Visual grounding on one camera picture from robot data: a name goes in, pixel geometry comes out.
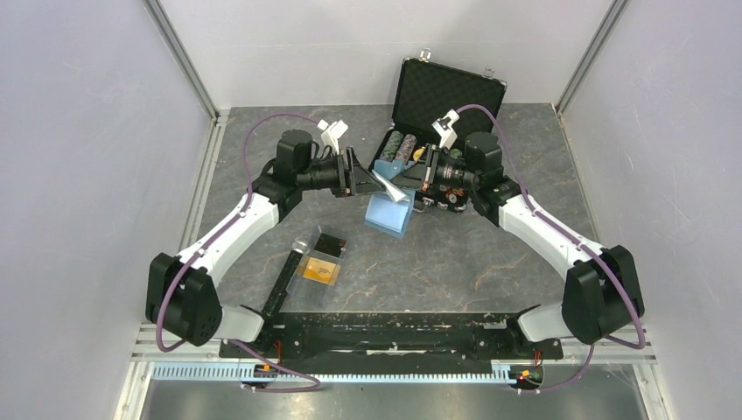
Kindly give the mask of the clear plastic card box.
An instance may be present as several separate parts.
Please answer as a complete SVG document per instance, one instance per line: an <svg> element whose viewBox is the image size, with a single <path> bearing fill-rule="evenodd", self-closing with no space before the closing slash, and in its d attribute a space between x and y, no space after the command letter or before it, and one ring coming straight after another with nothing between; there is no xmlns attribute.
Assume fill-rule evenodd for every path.
<svg viewBox="0 0 742 420"><path fill-rule="evenodd" d="M348 252L347 232L336 227L317 225L292 243L300 254L287 291L291 298L320 306L340 276Z"/></svg>

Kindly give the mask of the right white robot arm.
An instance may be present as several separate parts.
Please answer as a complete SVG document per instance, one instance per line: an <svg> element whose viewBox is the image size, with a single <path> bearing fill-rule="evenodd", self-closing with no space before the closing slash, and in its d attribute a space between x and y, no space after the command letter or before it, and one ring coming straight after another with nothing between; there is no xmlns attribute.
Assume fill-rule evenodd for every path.
<svg viewBox="0 0 742 420"><path fill-rule="evenodd" d="M643 348L645 307L630 251L606 248L555 219L505 173L506 156L495 135L475 132L465 140L461 157L429 146L392 181L420 193L463 191L480 216L519 238L563 277L561 301L516 316L505 334L511 354L527 357L547 339L573 337L586 345L602 339L618 342L614 332L624 326L637 332L630 346Z"/></svg>

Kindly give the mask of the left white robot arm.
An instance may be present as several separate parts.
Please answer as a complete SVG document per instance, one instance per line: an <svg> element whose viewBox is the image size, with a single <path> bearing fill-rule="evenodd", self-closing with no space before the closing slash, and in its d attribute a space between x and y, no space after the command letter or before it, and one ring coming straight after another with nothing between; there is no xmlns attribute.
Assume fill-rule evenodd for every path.
<svg viewBox="0 0 742 420"><path fill-rule="evenodd" d="M150 263L144 314L156 328L161 351L169 351L163 332L196 347L209 340L239 340L254 356L268 354L274 332L265 317L244 306L224 306L217 285L236 260L277 226L305 191L328 190L337 198L386 193L393 201L405 193L376 171L364 168L354 149L315 157L319 147L300 129L285 131L276 155L248 185L234 209L205 236L177 255L161 253Z"/></svg>

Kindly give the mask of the dark card stack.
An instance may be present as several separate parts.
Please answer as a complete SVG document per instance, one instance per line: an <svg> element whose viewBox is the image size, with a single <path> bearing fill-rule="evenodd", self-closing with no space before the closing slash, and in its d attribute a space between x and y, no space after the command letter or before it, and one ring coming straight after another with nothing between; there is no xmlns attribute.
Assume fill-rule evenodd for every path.
<svg viewBox="0 0 742 420"><path fill-rule="evenodd" d="M333 234L320 233L313 249L327 256L340 259L347 250L347 240Z"/></svg>

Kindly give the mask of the blue card holder wallet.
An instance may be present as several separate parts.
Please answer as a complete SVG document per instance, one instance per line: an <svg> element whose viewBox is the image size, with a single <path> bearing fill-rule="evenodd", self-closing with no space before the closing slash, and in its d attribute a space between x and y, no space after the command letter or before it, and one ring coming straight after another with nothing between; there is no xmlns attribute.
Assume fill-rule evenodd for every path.
<svg viewBox="0 0 742 420"><path fill-rule="evenodd" d="M403 163L399 160L388 162L377 159L374 161L373 170L387 181L391 181L411 165L411 162ZM366 225L395 238L403 238L413 212L415 191L410 189L402 191L407 199L398 202L393 201L386 192L372 195L367 205Z"/></svg>

